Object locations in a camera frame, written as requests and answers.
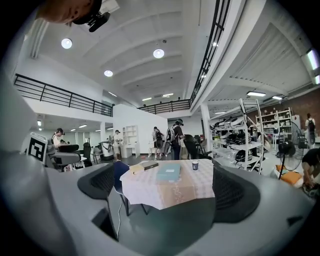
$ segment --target black metal railing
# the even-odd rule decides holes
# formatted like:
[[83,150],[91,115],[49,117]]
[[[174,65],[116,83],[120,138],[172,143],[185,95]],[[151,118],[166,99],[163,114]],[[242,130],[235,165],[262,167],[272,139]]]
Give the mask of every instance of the black metal railing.
[[173,112],[178,110],[188,110],[191,107],[189,99],[176,100],[165,103],[159,103],[155,105],[138,107],[139,110],[143,110],[152,114],[160,114],[164,112]]
[[230,0],[215,1],[215,8],[214,8],[210,36],[205,49],[202,65],[191,94],[191,98],[190,98],[191,103],[194,102],[201,88],[202,82],[204,81],[209,71],[212,59],[215,56],[217,48],[219,47],[220,38],[225,29],[225,22],[228,14],[229,5],[230,5]]
[[113,116],[112,106],[21,74],[15,74],[15,76],[14,85],[23,97],[108,117]]

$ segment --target white cable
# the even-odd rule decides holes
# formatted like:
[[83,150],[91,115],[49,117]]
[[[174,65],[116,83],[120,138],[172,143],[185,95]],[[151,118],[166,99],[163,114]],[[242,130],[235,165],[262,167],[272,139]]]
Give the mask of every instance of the white cable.
[[120,229],[120,224],[121,224],[121,219],[120,219],[120,209],[121,209],[121,206],[122,206],[122,199],[121,198],[120,198],[120,202],[121,202],[121,204],[120,204],[120,208],[118,210],[119,226],[118,226],[118,231],[116,232],[116,236],[117,236],[118,240],[119,240],[119,229]]

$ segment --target notebook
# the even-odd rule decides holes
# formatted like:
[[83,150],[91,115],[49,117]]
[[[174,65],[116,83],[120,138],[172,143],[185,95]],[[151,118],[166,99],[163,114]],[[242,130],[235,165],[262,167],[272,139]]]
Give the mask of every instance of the notebook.
[[180,163],[166,163],[162,165],[156,174],[158,181],[177,181],[180,176]]

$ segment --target checkered tablecloth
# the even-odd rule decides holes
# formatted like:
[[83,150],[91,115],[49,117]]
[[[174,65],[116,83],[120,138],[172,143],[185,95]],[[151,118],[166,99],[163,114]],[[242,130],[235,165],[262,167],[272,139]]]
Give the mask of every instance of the checkered tablecloth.
[[[193,199],[213,198],[215,194],[212,189],[214,174],[212,161],[199,159],[198,170],[192,169],[193,161],[157,161],[159,166],[144,172],[132,174],[130,171],[127,171],[120,177],[123,194],[132,205],[144,204],[159,210]],[[177,182],[157,181],[158,170],[162,165],[167,163],[181,164],[180,179]]]

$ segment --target standing fan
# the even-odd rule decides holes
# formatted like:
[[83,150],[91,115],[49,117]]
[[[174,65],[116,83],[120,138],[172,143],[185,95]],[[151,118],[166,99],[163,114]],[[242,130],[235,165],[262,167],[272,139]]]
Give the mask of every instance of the standing fan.
[[[297,169],[301,160],[304,156],[304,149],[308,148],[308,143],[305,136],[301,133],[298,126],[291,122],[292,133],[285,133],[284,129],[288,127],[288,121],[285,126],[280,127],[279,132],[279,151],[276,154],[281,161],[281,171],[279,175],[279,180],[281,178],[283,169],[287,171],[294,171]],[[280,141],[280,138],[286,135],[286,138],[283,141]]]

